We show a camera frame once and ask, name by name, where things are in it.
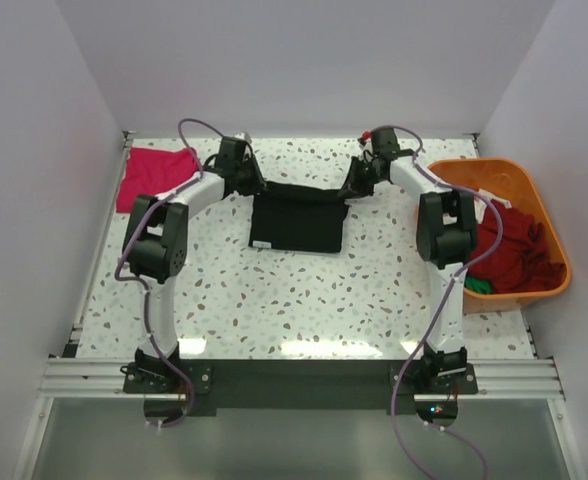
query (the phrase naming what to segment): black cloth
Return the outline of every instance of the black cloth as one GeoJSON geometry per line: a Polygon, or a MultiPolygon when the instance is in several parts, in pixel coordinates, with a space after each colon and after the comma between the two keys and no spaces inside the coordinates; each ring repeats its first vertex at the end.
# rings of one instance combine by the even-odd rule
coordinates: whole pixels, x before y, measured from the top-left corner
{"type": "Polygon", "coordinates": [[[349,206],[338,190],[267,182],[254,196],[250,247],[338,253],[349,206]]]}

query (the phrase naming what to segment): gray wall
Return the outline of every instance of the gray wall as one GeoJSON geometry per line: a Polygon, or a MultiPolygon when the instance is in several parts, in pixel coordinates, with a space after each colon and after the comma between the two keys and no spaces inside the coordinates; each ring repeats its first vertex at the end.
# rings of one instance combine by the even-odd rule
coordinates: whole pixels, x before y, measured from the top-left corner
{"type": "Polygon", "coordinates": [[[553,0],[57,0],[123,129],[477,132],[553,0]]]}
{"type": "Polygon", "coordinates": [[[525,165],[574,267],[569,292],[527,311],[553,354],[588,464],[588,0],[558,0],[481,135],[481,153],[525,165]]]}
{"type": "Polygon", "coordinates": [[[120,133],[50,0],[0,0],[0,480],[80,300],[120,133]]]}

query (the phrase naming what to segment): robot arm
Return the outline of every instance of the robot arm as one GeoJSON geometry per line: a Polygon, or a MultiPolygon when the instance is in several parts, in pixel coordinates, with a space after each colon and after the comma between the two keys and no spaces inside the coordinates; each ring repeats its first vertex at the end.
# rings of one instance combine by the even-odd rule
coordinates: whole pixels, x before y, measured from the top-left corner
{"type": "MultiPolygon", "coordinates": [[[[169,196],[170,193],[161,194],[158,199],[162,200],[169,196]]],[[[172,356],[178,347],[178,337],[174,327],[174,288],[176,278],[183,268],[186,258],[187,238],[182,242],[185,245],[184,248],[173,251],[174,249],[168,248],[170,247],[169,242],[163,245],[163,237],[167,235],[169,240],[180,235],[180,230],[187,232],[189,219],[209,205],[222,200],[224,196],[225,180],[215,173],[206,172],[200,182],[176,196],[173,203],[168,204],[167,210],[162,212],[162,216],[152,217],[130,254],[130,270],[135,274],[147,273],[148,276],[152,276],[152,279],[148,281],[150,288],[150,325],[152,326],[156,343],[166,357],[172,356]],[[163,224],[164,228],[162,236],[159,237],[151,233],[149,228],[160,224],[163,224]],[[160,265],[153,259],[153,251],[155,246],[158,245],[158,241],[161,242],[161,248],[165,248],[164,261],[160,265]]],[[[135,227],[138,224],[153,201],[156,201],[154,197],[139,196],[137,198],[130,216],[131,226],[135,227]]],[[[127,244],[130,237],[131,234],[126,236],[125,244],[127,244]]],[[[157,356],[143,322],[141,322],[141,329],[142,343],[139,349],[145,355],[157,356]]]]}
{"type": "MultiPolygon", "coordinates": [[[[394,129],[381,128],[360,139],[363,157],[353,157],[344,191],[368,195],[373,185],[389,181],[402,187],[418,204],[417,250],[427,264],[430,282],[430,318],[436,314],[448,284],[477,245],[474,199],[448,188],[414,161],[412,150],[402,150],[394,129]]],[[[463,285],[461,273],[434,328],[427,338],[423,363],[431,377],[463,372],[467,351],[463,338],[463,285]]]]}
{"type": "MultiPolygon", "coordinates": [[[[452,275],[469,261],[476,247],[473,198],[426,177],[412,160],[404,158],[413,152],[400,149],[391,128],[372,132],[364,147],[362,158],[352,158],[341,195],[345,198],[371,195],[376,183],[390,181],[404,188],[418,203],[417,248],[428,265],[434,315],[452,275]],[[444,222],[444,215],[455,221],[444,222]]],[[[166,357],[178,357],[173,298],[175,279],[187,255],[188,219],[233,191],[253,195],[263,189],[265,181],[249,144],[245,140],[224,137],[214,168],[172,203],[159,208],[135,243],[128,257],[130,271],[153,279],[150,282],[150,325],[166,357]],[[149,231],[150,227],[161,224],[162,235],[149,231]]],[[[156,201],[155,197],[144,195],[137,198],[124,245],[156,201]]],[[[463,280],[463,276],[458,279],[427,340],[423,363],[427,366],[428,377],[456,374],[466,368],[467,352],[462,332],[463,280]]],[[[139,351],[146,357],[157,357],[147,338],[149,335],[145,329],[143,331],[145,337],[139,351]]]]}

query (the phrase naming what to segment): speckled white surface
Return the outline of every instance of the speckled white surface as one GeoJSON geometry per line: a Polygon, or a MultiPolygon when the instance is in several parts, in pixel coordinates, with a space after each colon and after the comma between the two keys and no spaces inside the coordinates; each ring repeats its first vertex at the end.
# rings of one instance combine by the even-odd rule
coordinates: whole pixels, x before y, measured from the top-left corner
{"type": "MultiPolygon", "coordinates": [[[[178,150],[174,139],[135,147],[178,150]]],[[[218,141],[194,141],[202,158],[218,141]]],[[[255,139],[268,180],[337,188],[352,139],[255,139]]],[[[412,142],[403,141],[411,147],[412,142]]],[[[470,140],[427,140],[422,161],[474,157],[470,140]]],[[[247,246],[252,199],[233,195],[190,221],[175,297],[181,354],[200,358],[406,358],[429,323],[427,272],[414,247],[415,205],[398,187],[350,202],[338,255],[247,246]]],[[[140,340],[141,291],[113,279],[127,216],[115,214],[86,305],[78,357],[127,358],[140,340]]],[[[532,358],[519,311],[468,315],[470,358],[532,358]]]]}

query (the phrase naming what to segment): plastic basket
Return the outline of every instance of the plastic basket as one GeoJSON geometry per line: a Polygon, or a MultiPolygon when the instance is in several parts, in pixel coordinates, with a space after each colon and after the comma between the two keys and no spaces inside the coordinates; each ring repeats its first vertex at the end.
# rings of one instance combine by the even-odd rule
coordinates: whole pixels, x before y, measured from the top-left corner
{"type": "Polygon", "coordinates": [[[534,182],[521,166],[503,158],[478,158],[441,160],[429,168],[448,183],[475,190],[483,188],[509,200],[522,212],[533,215],[545,228],[551,261],[564,263],[566,267],[563,283],[554,290],[482,295],[465,289],[465,313],[514,310],[541,298],[558,295],[567,288],[572,275],[569,261],[534,182]]]}

